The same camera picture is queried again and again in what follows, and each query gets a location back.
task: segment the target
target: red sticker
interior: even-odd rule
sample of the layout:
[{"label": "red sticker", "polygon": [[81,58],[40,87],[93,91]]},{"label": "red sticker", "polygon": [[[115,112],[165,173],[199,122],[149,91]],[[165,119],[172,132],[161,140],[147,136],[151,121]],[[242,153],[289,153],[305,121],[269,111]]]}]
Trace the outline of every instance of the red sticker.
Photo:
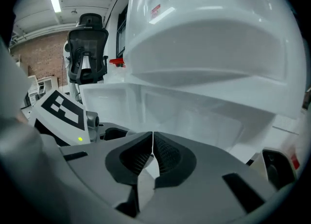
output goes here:
[{"label": "red sticker", "polygon": [[158,4],[154,9],[151,10],[151,19],[157,17],[160,14],[161,5]]}]

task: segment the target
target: window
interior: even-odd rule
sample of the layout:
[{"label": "window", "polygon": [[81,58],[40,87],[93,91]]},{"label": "window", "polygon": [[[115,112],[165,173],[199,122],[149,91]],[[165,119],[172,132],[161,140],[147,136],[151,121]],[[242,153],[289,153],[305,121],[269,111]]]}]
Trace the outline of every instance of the window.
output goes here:
[{"label": "window", "polygon": [[126,16],[127,16],[127,6],[122,11],[122,13],[119,14],[118,18],[117,58],[123,58],[123,52],[125,50]]}]

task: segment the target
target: white plastic cover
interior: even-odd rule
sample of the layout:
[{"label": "white plastic cover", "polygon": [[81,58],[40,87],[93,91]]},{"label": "white plastic cover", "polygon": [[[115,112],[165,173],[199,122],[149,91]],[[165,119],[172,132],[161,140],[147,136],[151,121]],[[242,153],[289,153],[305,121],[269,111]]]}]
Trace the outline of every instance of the white plastic cover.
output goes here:
[{"label": "white plastic cover", "polygon": [[0,37],[0,80],[1,99],[0,115],[3,118],[15,118],[20,111],[20,105],[27,94],[31,82],[25,72],[16,66],[8,48]]},{"label": "white plastic cover", "polygon": [[31,81],[31,86],[28,89],[28,96],[31,97],[39,93],[39,84],[35,75],[28,76],[28,79]]},{"label": "white plastic cover", "polygon": [[160,131],[230,151],[237,143],[261,142],[275,115],[211,97],[128,83],[81,85],[87,111],[100,122],[112,122],[135,132]]},{"label": "white plastic cover", "polygon": [[296,118],[306,61],[285,0],[129,0],[126,82]]}]

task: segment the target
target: brick wall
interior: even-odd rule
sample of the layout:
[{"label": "brick wall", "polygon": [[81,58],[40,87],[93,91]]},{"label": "brick wall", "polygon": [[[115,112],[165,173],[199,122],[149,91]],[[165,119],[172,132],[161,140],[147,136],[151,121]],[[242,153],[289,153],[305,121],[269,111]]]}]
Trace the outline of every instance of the brick wall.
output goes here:
[{"label": "brick wall", "polygon": [[28,64],[28,75],[35,75],[37,79],[57,76],[58,86],[67,85],[63,58],[67,33],[60,32],[32,39],[13,47],[11,54],[20,55],[22,62]]}]

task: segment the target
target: ceiling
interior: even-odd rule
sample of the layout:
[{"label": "ceiling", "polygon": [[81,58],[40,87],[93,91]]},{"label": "ceiling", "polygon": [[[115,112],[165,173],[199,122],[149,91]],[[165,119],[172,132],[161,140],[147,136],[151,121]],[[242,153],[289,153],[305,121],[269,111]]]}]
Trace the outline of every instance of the ceiling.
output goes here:
[{"label": "ceiling", "polygon": [[97,13],[108,18],[115,0],[59,0],[61,12],[55,13],[51,0],[18,0],[14,6],[11,45],[51,32],[69,30],[81,14]]}]

